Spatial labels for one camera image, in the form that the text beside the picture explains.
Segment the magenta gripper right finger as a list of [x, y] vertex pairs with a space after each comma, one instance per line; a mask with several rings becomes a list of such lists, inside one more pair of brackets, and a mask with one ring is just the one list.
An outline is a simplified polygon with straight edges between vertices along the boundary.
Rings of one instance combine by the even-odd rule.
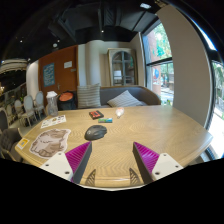
[[182, 169], [169, 154], [158, 154], [137, 142], [133, 143], [133, 154], [144, 181], [156, 181]]

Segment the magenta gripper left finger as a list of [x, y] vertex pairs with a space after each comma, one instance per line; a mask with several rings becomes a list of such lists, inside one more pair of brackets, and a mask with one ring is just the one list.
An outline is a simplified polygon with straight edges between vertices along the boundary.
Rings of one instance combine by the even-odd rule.
[[67, 153], [57, 152], [41, 169], [65, 180], [79, 184], [92, 153], [92, 143], [84, 143]]

